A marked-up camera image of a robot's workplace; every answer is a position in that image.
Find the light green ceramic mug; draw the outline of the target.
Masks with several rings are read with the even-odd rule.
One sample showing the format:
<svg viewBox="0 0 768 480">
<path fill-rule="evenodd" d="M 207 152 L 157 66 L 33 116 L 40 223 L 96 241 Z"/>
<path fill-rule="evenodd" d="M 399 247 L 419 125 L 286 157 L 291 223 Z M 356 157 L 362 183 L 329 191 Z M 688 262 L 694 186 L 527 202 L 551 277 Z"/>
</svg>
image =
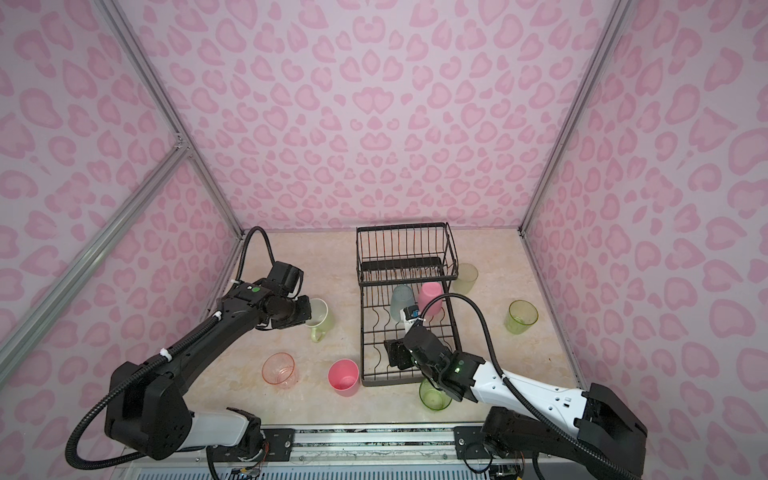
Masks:
<svg viewBox="0 0 768 480">
<path fill-rule="evenodd" d="M 321 298 L 310 300 L 311 315 L 305 322 L 310 329 L 310 339 L 313 343 L 319 343 L 334 328 L 334 316 L 327 302 Z"/>
</svg>

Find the frosted teal textured cup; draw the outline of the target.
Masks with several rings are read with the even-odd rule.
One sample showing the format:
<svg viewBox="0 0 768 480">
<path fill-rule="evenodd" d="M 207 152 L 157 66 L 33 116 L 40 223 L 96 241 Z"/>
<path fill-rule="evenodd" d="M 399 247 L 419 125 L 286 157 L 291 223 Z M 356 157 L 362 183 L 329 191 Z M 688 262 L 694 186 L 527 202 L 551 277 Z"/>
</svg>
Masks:
<svg viewBox="0 0 768 480">
<path fill-rule="evenodd" d="M 416 304 L 414 291 L 410 285 L 401 284 L 394 287 L 390 297 L 390 317 L 396 323 L 402 323 L 404 309 Z"/>
</svg>

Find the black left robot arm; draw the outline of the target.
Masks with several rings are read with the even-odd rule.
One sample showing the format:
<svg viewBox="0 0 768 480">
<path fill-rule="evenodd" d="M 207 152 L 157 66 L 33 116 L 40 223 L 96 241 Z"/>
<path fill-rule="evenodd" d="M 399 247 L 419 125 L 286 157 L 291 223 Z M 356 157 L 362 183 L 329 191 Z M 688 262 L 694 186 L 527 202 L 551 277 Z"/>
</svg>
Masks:
<svg viewBox="0 0 768 480">
<path fill-rule="evenodd" d="M 310 301 L 300 292 L 303 276 L 299 268 L 276 262 L 267 277 L 231 287 L 214 313 L 171 347 L 140 365 L 125 362 L 118 367 L 110 386 L 126 388 L 106 407 L 105 434 L 155 460 L 214 446 L 230 447 L 243 459 L 262 455 L 265 440 L 259 417 L 234 407 L 194 412 L 184 396 L 241 336 L 309 320 Z"/>
</svg>

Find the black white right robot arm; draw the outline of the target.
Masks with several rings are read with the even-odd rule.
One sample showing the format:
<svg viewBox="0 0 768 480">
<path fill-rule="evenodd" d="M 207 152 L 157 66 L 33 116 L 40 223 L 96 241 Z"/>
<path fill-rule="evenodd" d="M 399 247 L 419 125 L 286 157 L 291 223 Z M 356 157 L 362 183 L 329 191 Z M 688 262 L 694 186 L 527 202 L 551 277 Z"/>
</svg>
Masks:
<svg viewBox="0 0 768 480">
<path fill-rule="evenodd" d="M 384 343 L 389 364 L 418 368 L 438 391 L 490 407 L 484 443 L 498 456 L 544 453 L 583 465 L 596 479 L 639 479 L 648 429 L 610 388 L 545 384 L 452 351 L 420 323 Z"/>
</svg>

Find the bright green clear cup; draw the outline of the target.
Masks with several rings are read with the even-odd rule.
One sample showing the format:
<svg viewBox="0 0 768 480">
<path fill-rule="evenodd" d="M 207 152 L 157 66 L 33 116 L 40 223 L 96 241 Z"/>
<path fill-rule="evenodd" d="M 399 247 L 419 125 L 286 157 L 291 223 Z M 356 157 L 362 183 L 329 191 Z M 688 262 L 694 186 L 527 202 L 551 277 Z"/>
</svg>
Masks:
<svg viewBox="0 0 768 480">
<path fill-rule="evenodd" d="M 418 394 L 422 404 L 431 411 L 445 410 L 452 403 L 452 399 L 428 379 L 420 383 Z"/>
</svg>

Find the clear pink plastic cup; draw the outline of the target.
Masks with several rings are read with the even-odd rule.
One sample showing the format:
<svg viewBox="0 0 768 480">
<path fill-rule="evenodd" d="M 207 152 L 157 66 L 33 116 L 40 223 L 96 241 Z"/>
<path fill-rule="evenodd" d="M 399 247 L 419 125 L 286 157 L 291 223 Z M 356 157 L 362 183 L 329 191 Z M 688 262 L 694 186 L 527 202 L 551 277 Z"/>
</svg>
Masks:
<svg viewBox="0 0 768 480">
<path fill-rule="evenodd" d="M 271 355 L 263 364 L 262 379 L 269 385 L 290 389 L 298 383 L 299 374 L 292 355 L 278 352 Z"/>
</svg>

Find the magenta pink plastic cup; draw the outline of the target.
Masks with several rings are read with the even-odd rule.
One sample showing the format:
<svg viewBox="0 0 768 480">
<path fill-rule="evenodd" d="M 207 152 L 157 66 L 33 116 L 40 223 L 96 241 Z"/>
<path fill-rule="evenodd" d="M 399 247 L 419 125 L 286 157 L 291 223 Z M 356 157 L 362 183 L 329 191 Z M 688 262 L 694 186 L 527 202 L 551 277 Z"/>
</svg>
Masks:
<svg viewBox="0 0 768 480">
<path fill-rule="evenodd" d="M 327 375 L 331 388 L 340 396 L 351 397 L 359 389 L 360 371 L 351 359 L 340 359 L 333 363 Z"/>
</svg>

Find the frosted pale green textured cup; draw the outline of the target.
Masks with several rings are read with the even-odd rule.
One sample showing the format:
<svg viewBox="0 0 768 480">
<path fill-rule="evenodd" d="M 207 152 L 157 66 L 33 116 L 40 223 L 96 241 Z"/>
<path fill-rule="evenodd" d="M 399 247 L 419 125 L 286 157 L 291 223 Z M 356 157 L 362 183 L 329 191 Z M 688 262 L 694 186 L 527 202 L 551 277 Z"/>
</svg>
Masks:
<svg viewBox="0 0 768 480">
<path fill-rule="evenodd" d="M 457 278 L 452 282 L 451 291 L 468 296 L 472 291 L 477 279 L 479 270 L 471 263 L 460 263 L 458 265 Z"/>
</svg>

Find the clear green plastic cup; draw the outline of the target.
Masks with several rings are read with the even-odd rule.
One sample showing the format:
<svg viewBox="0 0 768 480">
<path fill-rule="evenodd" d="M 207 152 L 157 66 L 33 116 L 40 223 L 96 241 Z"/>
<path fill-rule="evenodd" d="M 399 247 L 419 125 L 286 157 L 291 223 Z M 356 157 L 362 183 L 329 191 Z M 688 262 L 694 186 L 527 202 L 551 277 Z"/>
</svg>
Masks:
<svg viewBox="0 0 768 480">
<path fill-rule="evenodd" d="M 518 299 L 509 304 L 504 326 L 510 334 L 521 335 L 535 325 L 538 319 L 536 306 L 527 300 Z"/>
</svg>

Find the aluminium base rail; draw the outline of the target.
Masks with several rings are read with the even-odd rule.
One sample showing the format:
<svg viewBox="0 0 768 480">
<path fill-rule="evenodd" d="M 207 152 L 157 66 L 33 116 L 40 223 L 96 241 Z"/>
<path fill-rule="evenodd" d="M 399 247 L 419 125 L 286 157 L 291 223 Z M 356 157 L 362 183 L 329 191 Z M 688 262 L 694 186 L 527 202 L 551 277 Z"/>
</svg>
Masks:
<svg viewBox="0 0 768 480">
<path fill-rule="evenodd" d="M 267 458 L 238 461 L 221 447 L 138 460 L 115 479 L 589 479 L 544 451 L 492 454 L 478 424 L 325 425 L 267 430 Z"/>
</svg>

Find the aluminium diagonal frame bar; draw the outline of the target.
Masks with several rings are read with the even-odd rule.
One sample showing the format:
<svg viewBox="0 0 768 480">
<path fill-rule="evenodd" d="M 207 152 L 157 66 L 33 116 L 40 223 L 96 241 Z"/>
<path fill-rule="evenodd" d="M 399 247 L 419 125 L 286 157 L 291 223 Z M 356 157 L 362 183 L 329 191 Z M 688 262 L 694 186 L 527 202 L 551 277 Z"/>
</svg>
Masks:
<svg viewBox="0 0 768 480">
<path fill-rule="evenodd" d="M 188 147 L 189 144 L 182 141 L 163 158 L 160 165 L 142 181 L 139 188 L 115 211 L 97 235 L 74 257 L 63 274 L 46 289 L 39 301 L 25 313 L 20 325 L 1 345 L 3 385 L 8 383 L 47 335 L 62 311 L 81 292 L 140 214 L 187 159 Z"/>
</svg>

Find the aluminium corner frame post left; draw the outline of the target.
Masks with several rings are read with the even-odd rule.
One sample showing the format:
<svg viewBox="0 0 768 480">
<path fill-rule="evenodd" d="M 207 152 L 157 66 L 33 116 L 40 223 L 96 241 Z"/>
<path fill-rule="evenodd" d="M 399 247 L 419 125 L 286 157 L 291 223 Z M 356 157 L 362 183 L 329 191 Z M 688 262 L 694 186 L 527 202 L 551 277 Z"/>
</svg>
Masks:
<svg viewBox="0 0 768 480">
<path fill-rule="evenodd" d="M 140 80 L 144 84 L 148 95 L 153 100 L 159 113 L 168 124 L 171 132 L 176 137 L 179 146 L 190 156 L 190 161 L 196 174 L 201 179 L 203 186 L 212 197 L 214 205 L 223 216 L 230 229 L 237 237 L 243 234 L 243 228 L 236 218 L 234 210 L 227 201 L 223 190 L 216 182 L 211 169 L 205 163 L 198 147 L 184 124 L 180 112 L 164 86 L 161 77 L 146 55 L 138 35 L 128 21 L 118 1 L 93 1 L 93 4 L 101 13 L 107 26 L 116 38 L 123 53 L 134 67 Z"/>
</svg>

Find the aluminium corner frame post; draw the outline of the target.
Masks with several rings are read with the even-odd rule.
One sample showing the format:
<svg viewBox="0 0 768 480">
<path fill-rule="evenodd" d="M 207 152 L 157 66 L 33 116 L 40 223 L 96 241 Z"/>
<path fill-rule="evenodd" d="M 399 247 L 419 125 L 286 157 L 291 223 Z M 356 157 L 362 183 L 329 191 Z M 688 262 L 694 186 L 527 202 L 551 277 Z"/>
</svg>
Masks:
<svg viewBox="0 0 768 480">
<path fill-rule="evenodd" d="M 161 77 L 146 55 L 138 35 L 128 21 L 118 1 L 93 1 L 93 4 L 101 13 L 107 26 L 116 38 L 123 53 L 134 67 L 140 80 L 144 84 L 148 95 L 153 100 L 159 113 L 168 124 L 171 132 L 176 137 L 179 146 L 190 156 L 190 161 L 196 174 L 201 179 L 203 186 L 212 197 L 214 205 L 223 216 L 230 229 L 237 237 L 243 234 L 243 228 L 236 218 L 234 210 L 227 201 L 223 190 L 216 182 L 211 169 L 205 163 L 198 147 L 184 124 L 180 112 L 164 86 Z"/>
<path fill-rule="evenodd" d="M 615 50 L 635 8 L 636 1 L 620 0 L 613 2 L 604 29 L 598 38 L 598 42 L 589 62 L 586 64 L 584 74 L 577 85 L 574 97 L 570 102 L 569 109 L 564 117 L 555 143 L 545 162 L 542 175 L 533 192 L 530 205 L 528 206 L 520 224 L 520 228 L 518 229 L 521 238 L 525 238 L 531 231 L 534 216 L 543 202 L 543 197 L 552 181 L 555 170 L 563 158 L 565 149 L 578 127 L 580 119 L 588 106 L 590 97 L 592 96 L 605 67 L 609 63 L 610 56 Z"/>
</svg>

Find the aluminium corner frame post right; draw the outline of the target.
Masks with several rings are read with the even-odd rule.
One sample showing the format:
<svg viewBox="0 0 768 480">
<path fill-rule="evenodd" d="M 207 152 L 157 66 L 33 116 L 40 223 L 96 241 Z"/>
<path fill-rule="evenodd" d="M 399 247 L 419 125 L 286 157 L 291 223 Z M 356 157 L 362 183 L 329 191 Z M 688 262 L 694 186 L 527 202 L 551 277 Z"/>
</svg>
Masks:
<svg viewBox="0 0 768 480">
<path fill-rule="evenodd" d="M 592 96 L 605 67 L 609 63 L 610 56 L 615 50 L 635 8 L 636 1 L 620 0 L 613 2 L 604 29 L 598 38 L 598 42 L 589 62 L 586 64 L 584 74 L 577 85 L 574 97 L 570 102 L 569 109 L 564 117 L 555 143 L 545 162 L 542 175 L 533 192 L 530 205 L 528 206 L 520 224 L 520 228 L 518 229 L 521 238 L 525 238 L 531 231 L 534 216 L 543 202 L 543 197 L 552 181 L 555 170 L 563 158 L 565 149 L 578 127 L 580 119 L 588 106 L 590 97 Z"/>
</svg>

